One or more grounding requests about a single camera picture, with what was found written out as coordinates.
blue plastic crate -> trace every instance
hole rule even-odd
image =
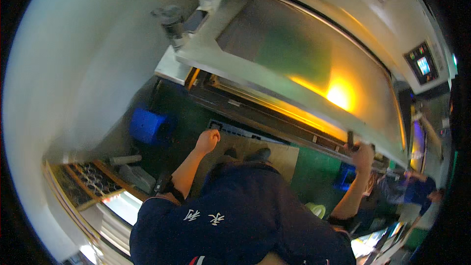
[[[174,129],[175,119],[169,115],[158,115],[138,108],[132,115],[129,133],[143,143],[156,145],[168,143]]]

display screen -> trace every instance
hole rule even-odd
[[[427,62],[427,58],[425,56],[417,60],[417,65],[419,65],[423,75],[430,73],[429,63]]]

person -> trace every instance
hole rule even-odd
[[[445,190],[437,189],[435,180],[415,171],[404,172],[405,180],[397,180],[386,174],[378,180],[378,184],[386,201],[390,204],[414,203],[421,205],[419,215],[412,222],[409,233],[417,226],[422,216],[432,203],[443,199]]]
[[[186,198],[202,158],[221,137],[199,136],[173,172],[171,183]],[[356,178],[328,220],[309,211],[270,166],[269,149],[245,160],[226,151],[207,175],[200,197],[186,202],[157,194],[138,212],[130,237],[131,259],[143,264],[355,264],[345,225],[358,211],[374,152],[359,143],[352,155]]]

stainless steel machine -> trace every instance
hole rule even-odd
[[[394,85],[405,81],[418,94],[454,77],[437,27],[421,0],[216,0],[156,74],[288,141],[348,161],[341,146],[353,131],[375,144],[377,167],[392,160],[408,168],[411,121]]]

hand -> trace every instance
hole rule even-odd
[[[361,174],[370,174],[371,165],[374,160],[373,148],[370,145],[361,142],[356,142],[355,145],[359,146],[359,149],[352,153],[352,162],[356,167],[356,172]]]
[[[194,151],[206,155],[209,152],[212,152],[218,143],[221,140],[221,135],[217,129],[209,129],[200,134]]]

